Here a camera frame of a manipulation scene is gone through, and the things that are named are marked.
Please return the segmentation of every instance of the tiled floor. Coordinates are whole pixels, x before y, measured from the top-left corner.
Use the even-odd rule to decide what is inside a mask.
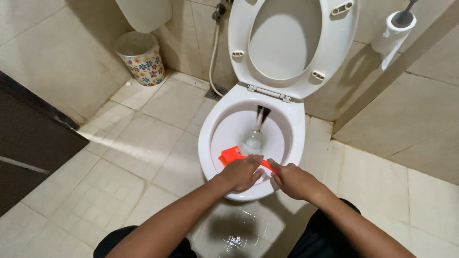
[[[80,133],[91,143],[0,218],[0,257],[91,257],[111,230],[141,224],[202,185],[208,83],[174,72],[122,87]],[[459,257],[459,186],[337,141],[306,116],[300,167],[419,257]],[[190,233],[203,258],[286,257],[316,209],[281,191],[221,200]]]

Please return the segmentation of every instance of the forearm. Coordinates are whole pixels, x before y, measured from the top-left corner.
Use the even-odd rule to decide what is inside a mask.
[[[355,212],[331,191],[321,203],[319,208],[364,257],[414,257],[395,239]]]
[[[220,178],[214,177],[153,215],[123,239],[107,257],[168,257],[201,216],[228,191]]]

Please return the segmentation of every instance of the trash bin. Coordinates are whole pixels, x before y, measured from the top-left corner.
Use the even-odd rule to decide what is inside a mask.
[[[155,35],[136,31],[126,33],[115,42],[115,52],[141,85],[155,86],[164,80],[166,72]]]

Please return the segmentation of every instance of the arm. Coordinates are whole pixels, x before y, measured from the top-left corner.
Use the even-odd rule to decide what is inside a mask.
[[[151,216],[125,237],[107,258],[166,258],[201,216],[231,191],[245,191],[262,176],[255,171],[263,156],[250,155],[228,164],[207,183]]]
[[[272,159],[268,162],[280,173],[282,179],[274,173],[271,175],[283,192],[322,210],[364,257],[414,258],[410,251],[342,202],[313,175],[292,163],[280,166]]]

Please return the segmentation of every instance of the hand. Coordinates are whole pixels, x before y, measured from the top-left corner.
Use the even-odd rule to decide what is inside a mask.
[[[273,159],[268,159],[271,167],[277,171],[282,179],[271,173],[280,189],[293,199],[305,200],[320,208],[322,202],[334,194],[313,175],[290,163],[281,166]]]
[[[263,156],[253,154],[244,159],[236,159],[215,177],[221,179],[228,186],[229,191],[245,191],[262,176],[263,170],[255,171],[262,160]]]

